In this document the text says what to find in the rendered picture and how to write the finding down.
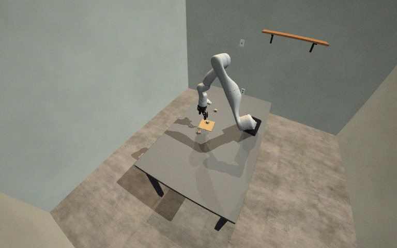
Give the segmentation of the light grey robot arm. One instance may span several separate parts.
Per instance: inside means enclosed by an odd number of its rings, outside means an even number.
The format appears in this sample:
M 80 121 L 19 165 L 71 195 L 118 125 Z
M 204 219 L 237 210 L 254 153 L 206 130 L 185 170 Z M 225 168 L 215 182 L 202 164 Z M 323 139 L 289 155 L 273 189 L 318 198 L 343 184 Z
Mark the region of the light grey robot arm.
M 197 85 L 197 91 L 199 95 L 198 105 L 201 107 L 205 107 L 207 104 L 211 105 L 211 102 L 207 99 L 207 93 L 204 91 L 207 91 L 215 78 L 218 77 L 233 111 L 238 129 L 240 131 L 254 129 L 256 122 L 254 122 L 251 115 L 248 114 L 239 117 L 241 93 L 237 84 L 231 80 L 225 72 L 225 68 L 230 65 L 230 62 L 231 58 L 226 53 L 218 54 L 211 58 L 211 65 L 213 69 L 206 74 L 203 82 Z

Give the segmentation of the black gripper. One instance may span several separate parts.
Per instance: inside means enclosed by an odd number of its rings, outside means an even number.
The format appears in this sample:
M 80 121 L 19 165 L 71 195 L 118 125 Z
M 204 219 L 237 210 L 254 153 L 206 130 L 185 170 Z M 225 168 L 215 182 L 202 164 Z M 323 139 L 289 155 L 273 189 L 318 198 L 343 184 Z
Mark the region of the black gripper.
M 206 111 L 207 106 L 205 107 L 201 107 L 199 105 L 197 105 L 197 109 L 198 109 L 198 114 L 200 115 L 201 112 L 204 115 L 204 120 L 206 120 L 206 118 L 208 117 L 208 112 Z

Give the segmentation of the tan flat mat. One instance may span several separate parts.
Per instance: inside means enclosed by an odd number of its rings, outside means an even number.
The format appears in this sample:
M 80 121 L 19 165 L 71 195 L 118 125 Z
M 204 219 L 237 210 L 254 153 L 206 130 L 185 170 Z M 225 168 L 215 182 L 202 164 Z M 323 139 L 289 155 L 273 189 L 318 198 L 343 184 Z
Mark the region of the tan flat mat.
M 202 121 L 200 122 L 198 128 L 204 129 L 204 130 L 207 130 L 207 131 L 212 131 L 212 128 L 213 128 L 215 122 L 209 120 L 209 124 L 207 124 L 206 121 L 207 120 L 202 119 Z

